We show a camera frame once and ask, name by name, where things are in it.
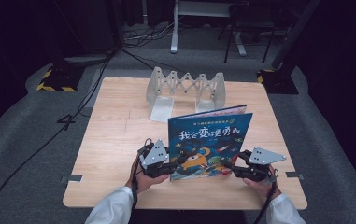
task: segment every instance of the tabletop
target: tabletop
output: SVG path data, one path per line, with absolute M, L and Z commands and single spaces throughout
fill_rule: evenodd
M 167 123 L 150 120 L 146 101 L 148 78 L 106 77 L 93 108 L 72 175 L 64 195 L 68 207 L 94 207 L 116 187 L 123 186 L 131 171 L 137 150 L 147 138 L 162 139 L 168 146 Z M 278 169 L 278 186 L 297 209 L 305 209 L 306 196 L 294 172 L 273 109 L 262 84 L 225 82 L 225 106 L 247 105 L 253 117 L 241 151 L 262 147 L 286 156 L 273 163 Z M 195 92 L 176 92 L 172 117 L 195 112 Z M 246 166 L 238 160 L 237 166 Z M 138 195 L 136 208 L 258 210 L 265 198 L 234 175 L 189 180 L 165 180 Z

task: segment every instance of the book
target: book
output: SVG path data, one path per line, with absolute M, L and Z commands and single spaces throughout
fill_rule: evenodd
M 221 158 L 235 164 L 252 113 L 246 105 L 168 119 L 169 161 L 187 158 L 170 175 L 172 180 L 230 175 Z

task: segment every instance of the illustrated book cover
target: illustrated book cover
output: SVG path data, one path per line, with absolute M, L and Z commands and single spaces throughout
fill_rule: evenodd
M 168 120 L 169 160 L 187 157 L 170 175 L 172 180 L 230 175 L 221 158 L 235 164 L 252 113 L 238 105 Z

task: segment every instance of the dark background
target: dark background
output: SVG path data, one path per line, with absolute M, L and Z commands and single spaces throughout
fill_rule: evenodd
M 80 33 L 68 1 L 58 1 L 67 22 L 53 1 L 36 4 L 49 15 L 65 57 L 86 52 L 67 25 Z M 27 1 L 0 1 L 0 117 L 27 93 L 26 79 L 51 62 L 33 13 Z M 285 62 L 292 59 L 356 169 L 356 1 L 320 1 Z

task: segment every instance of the white lab coat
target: white lab coat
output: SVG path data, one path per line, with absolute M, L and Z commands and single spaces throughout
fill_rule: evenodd
M 125 224 L 131 217 L 134 196 L 128 187 L 116 188 L 94 207 L 86 224 Z M 286 194 L 280 194 L 268 206 L 268 224 L 305 223 Z

